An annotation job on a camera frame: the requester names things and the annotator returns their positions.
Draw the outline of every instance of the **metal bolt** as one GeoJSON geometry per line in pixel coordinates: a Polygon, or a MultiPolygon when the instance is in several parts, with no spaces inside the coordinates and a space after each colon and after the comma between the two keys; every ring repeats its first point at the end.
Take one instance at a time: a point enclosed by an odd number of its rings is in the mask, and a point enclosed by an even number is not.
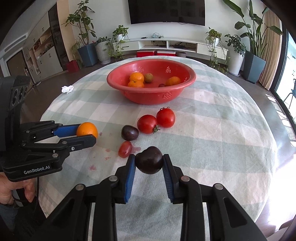
{"type": "Polygon", "coordinates": [[[81,191],[81,190],[84,189],[84,186],[83,186],[83,184],[77,184],[76,187],[75,187],[75,189],[76,189],[77,191],[81,191]]]}
{"type": "Polygon", "coordinates": [[[111,182],[116,182],[117,181],[117,177],[116,176],[111,176],[111,177],[109,177],[109,181],[111,181],[111,182]]]}
{"type": "Polygon", "coordinates": [[[215,188],[218,189],[218,190],[222,190],[223,189],[223,185],[220,184],[220,183],[216,183],[215,184],[215,188]]]}
{"type": "Polygon", "coordinates": [[[189,182],[190,177],[188,177],[188,176],[182,176],[182,177],[181,177],[181,180],[182,180],[183,182],[189,182]]]}

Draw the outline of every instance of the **curtain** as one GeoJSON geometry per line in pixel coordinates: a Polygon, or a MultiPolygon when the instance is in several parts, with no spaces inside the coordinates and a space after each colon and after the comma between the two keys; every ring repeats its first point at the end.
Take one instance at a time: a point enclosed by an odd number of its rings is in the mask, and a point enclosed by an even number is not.
{"type": "MultiPolygon", "coordinates": [[[[266,26],[276,26],[281,29],[281,22],[277,15],[269,10],[265,15],[265,24],[266,26]]],[[[266,65],[262,74],[259,78],[259,82],[267,90],[270,89],[270,86],[274,80],[276,70],[279,64],[279,58],[281,54],[281,41],[282,36],[277,35],[275,32],[267,29],[265,41],[267,43],[266,50],[263,56],[263,59],[266,61],[266,65]]]]}

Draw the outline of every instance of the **blue chair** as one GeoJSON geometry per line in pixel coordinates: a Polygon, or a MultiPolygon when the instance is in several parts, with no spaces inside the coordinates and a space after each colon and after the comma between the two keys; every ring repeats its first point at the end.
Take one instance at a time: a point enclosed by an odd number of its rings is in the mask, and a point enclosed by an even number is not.
{"type": "Polygon", "coordinates": [[[296,98],[296,79],[293,79],[293,81],[294,81],[294,89],[292,90],[291,89],[291,93],[290,94],[288,94],[288,96],[285,98],[285,100],[289,97],[289,95],[293,95],[295,98],[296,98]]]}

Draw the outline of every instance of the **blue plant pot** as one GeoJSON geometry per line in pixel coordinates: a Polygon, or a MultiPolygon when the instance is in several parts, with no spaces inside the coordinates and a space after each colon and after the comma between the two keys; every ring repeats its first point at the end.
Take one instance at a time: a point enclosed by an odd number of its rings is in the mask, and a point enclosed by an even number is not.
{"type": "Polygon", "coordinates": [[[82,46],[78,49],[78,52],[85,67],[93,66],[99,61],[94,43],[82,46]]]}
{"type": "Polygon", "coordinates": [[[257,57],[256,55],[250,53],[249,51],[246,51],[246,55],[244,58],[244,71],[243,71],[243,77],[255,84],[264,67],[265,67],[266,61],[257,57]]]}

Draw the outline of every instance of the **checkered tablecloth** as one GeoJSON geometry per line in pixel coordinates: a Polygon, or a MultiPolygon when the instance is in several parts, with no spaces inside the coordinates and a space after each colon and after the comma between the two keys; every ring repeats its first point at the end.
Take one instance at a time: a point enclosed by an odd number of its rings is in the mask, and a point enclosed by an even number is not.
{"type": "MultiPolygon", "coordinates": [[[[136,60],[128,59],[90,73],[73,85],[73,92],[57,97],[41,120],[64,125],[90,121],[99,137],[94,147],[72,152],[62,171],[40,178],[44,213],[48,216],[76,184],[94,185],[114,175],[127,160],[118,156],[121,128],[136,126],[142,115],[155,116],[169,106],[176,114],[175,125],[140,134],[132,142],[133,153],[158,147],[200,184],[222,183],[256,220],[268,197],[276,159],[275,140],[256,103],[234,81],[198,61],[145,58],[182,62],[195,71],[196,81],[166,104],[136,104],[106,82],[111,70],[136,60]]],[[[146,175],[137,169],[129,203],[116,205],[118,239],[180,240],[181,216],[182,206],[172,205],[167,197],[162,172],[146,175]]]]}

